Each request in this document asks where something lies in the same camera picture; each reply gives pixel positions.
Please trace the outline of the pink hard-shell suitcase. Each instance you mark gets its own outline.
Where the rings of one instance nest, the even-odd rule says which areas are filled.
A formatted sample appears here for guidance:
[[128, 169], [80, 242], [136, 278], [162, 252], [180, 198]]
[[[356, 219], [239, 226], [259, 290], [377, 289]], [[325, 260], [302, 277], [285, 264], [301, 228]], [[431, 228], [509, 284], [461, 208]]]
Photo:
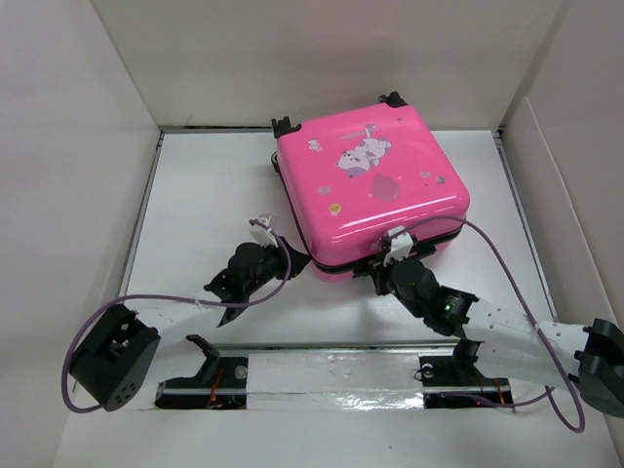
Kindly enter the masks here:
[[376, 104], [293, 124], [274, 119], [273, 166], [317, 274], [337, 282], [383, 257], [406, 228], [420, 256], [456, 238], [470, 195], [417, 110], [397, 92]]

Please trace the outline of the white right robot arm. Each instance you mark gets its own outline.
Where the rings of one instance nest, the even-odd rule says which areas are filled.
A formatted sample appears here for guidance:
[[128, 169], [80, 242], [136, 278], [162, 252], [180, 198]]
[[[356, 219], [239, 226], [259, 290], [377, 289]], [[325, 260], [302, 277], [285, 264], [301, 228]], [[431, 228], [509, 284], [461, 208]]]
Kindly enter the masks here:
[[458, 338], [450, 371], [462, 383], [478, 377], [522, 380], [566, 390], [604, 414], [623, 415], [623, 332], [596, 319], [590, 325], [533, 322], [476, 295], [441, 285], [417, 258], [356, 271], [378, 295], [394, 295], [423, 324]]

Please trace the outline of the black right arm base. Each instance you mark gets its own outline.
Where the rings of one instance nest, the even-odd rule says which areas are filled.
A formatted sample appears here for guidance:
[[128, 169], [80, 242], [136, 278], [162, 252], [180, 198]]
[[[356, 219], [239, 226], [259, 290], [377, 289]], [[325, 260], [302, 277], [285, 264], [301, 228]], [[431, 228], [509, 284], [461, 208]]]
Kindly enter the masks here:
[[457, 370], [451, 356], [420, 356], [413, 378], [422, 385], [427, 410], [493, 408], [514, 403], [507, 379]]

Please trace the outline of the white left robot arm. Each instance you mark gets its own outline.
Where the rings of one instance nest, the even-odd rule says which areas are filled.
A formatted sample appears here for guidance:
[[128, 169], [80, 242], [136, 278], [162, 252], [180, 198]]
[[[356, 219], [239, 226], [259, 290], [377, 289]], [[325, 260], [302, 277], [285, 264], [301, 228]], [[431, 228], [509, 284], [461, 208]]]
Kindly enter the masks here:
[[61, 371], [63, 403], [77, 414], [120, 409], [141, 388], [161, 343], [185, 335], [199, 342], [192, 325], [201, 314], [221, 311], [218, 324], [228, 325], [273, 298], [309, 261], [285, 238], [244, 243], [206, 285], [213, 299], [136, 293], [103, 304], [70, 341]]

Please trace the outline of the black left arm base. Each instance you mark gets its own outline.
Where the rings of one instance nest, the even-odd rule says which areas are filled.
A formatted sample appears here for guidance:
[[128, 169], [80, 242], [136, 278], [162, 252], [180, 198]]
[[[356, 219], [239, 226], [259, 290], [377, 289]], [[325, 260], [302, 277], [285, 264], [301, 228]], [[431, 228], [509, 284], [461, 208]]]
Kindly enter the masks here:
[[222, 356], [199, 334], [185, 339], [197, 346], [204, 362], [192, 376], [161, 382], [154, 405], [160, 410], [244, 410], [247, 407], [247, 356]]

